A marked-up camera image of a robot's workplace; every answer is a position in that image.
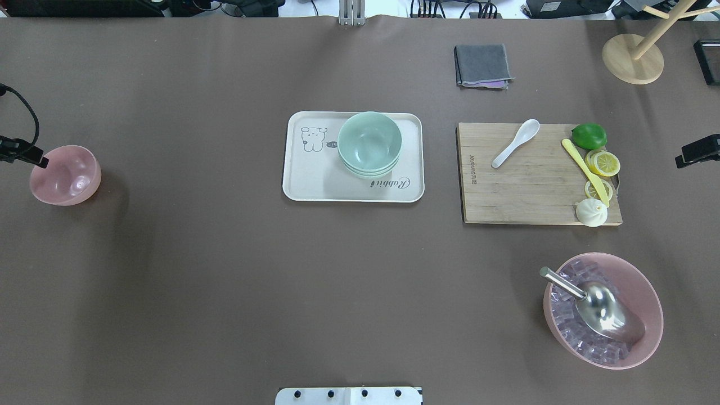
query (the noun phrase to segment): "tabletop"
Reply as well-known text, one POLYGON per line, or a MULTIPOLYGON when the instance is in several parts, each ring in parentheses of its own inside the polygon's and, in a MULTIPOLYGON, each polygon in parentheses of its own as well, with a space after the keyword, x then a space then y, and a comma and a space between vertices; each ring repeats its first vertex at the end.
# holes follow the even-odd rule
MULTIPOLYGON (((272 404, 278 388, 421 386, 427 404, 712 403, 720 391, 718 166, 676 169, 717 132, 693 52, 720 26, 678 22, 665 71, 633 86, 603 43, 653 22, 2 19, 0 81, 103 171, 71 207, 0 169, 0 403, 272 404), (504 43, 505 91, 455 84, 453 47, 504 43), (296 112, 409 112, 423 124, 411 204, 282 192, 296 112), (618 227, 469 225, 458 123, 597 122, 622 161, 618 227), (665 313, 658 351, 609 371, 543 316, 542 266, 606 252, 665 313)), ((32 121, 0 99, 3 135, 32 121)))

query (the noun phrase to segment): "cutting board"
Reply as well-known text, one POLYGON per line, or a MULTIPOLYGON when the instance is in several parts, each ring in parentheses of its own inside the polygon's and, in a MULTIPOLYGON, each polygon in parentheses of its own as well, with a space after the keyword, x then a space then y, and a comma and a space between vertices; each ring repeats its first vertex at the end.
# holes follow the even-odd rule
MULTIPOLYGON (((493 169, 490 163, 510 144, 520 124, 458 124, 465 222, 582 225, 575 217, 575 204, 587 198, 588 179, 561 145, 576 126, 540 124, 535 138, 493 169)), ((585 155, 583 149, 578 151, 585 155)), ((623 222, 617 193, 614 194, 606 226, 623 222)))

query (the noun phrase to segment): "yellow knife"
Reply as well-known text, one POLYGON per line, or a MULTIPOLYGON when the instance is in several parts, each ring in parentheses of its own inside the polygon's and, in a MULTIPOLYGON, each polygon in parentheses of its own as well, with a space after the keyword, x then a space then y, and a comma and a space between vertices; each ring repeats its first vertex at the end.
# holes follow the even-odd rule
POLYGON ((597 174, 592 173, 588 169, 588 165, 586 165, 585 162, 582 160, 580 152, 577 151, 575 145, 572 144, 572 141, 567 138, 563 139, 562 147, 565 148, 565 150, 570 154, 572 160, 574 160, 575 163, 580 166, 582 172, 585 173, 585 176, 588 177, 588 180, 590 180, 590 183, 595 188, 595 191, 598 192, 598 195, 600 196, 600 201, 602 201, 606 207, 609 207, 610 199, 608 198, 608 193, 605 191, 605 186, 603 185, 603 182, 600 181, 600 177, 598 177, 597 174))

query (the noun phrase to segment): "gray cloth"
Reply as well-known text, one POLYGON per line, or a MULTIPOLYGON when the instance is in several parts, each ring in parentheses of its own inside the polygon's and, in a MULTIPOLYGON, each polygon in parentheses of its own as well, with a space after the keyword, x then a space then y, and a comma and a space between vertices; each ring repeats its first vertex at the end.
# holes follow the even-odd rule
POLYGON ((505 45, 458 45, 455 47, 455 77, 465 87, 506 89, 510 76, 505 45))

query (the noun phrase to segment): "large pink bowl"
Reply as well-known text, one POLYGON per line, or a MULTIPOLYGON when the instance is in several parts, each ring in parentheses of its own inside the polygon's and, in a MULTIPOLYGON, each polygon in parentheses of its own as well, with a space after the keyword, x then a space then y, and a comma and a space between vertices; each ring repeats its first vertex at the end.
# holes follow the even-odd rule
POLYGON ((662 338, 662 307, 660 306, 660 299, 657 297, 655 289, 650 285, 650 281, 648 281, 635 266, 617 256, 607 253, 579 254, 565 262, 557 271, 560 271, 560 269, 576 259, 598 263, 603 274, 617 288, 618 298, 645 323, 645 336, 633 344, 628 357, 619 360, 615 364, 601 365, 584 358, 578 352, 574 351, 565 339, 562 338, 560 330, 557 328, 557 325, 555 325, 552 318, 552 302, 550 301, 552 284, 548 283, 545 289, 543 307, 545 309, 545 320, 548 326, 550 326, 550 331, 552 331, 555 339, 557 339, 565 349, 575 357, 583 359, 592 365, 612 370, 624 370, 641 365, 655 353, 662 338))
POLYGON ((61 146, 45 154, 48 167, 30 173, 30 190, 38 200, 52 205, 75 205, 90 198, 102 173, 95 156, 77 145, 61 146))

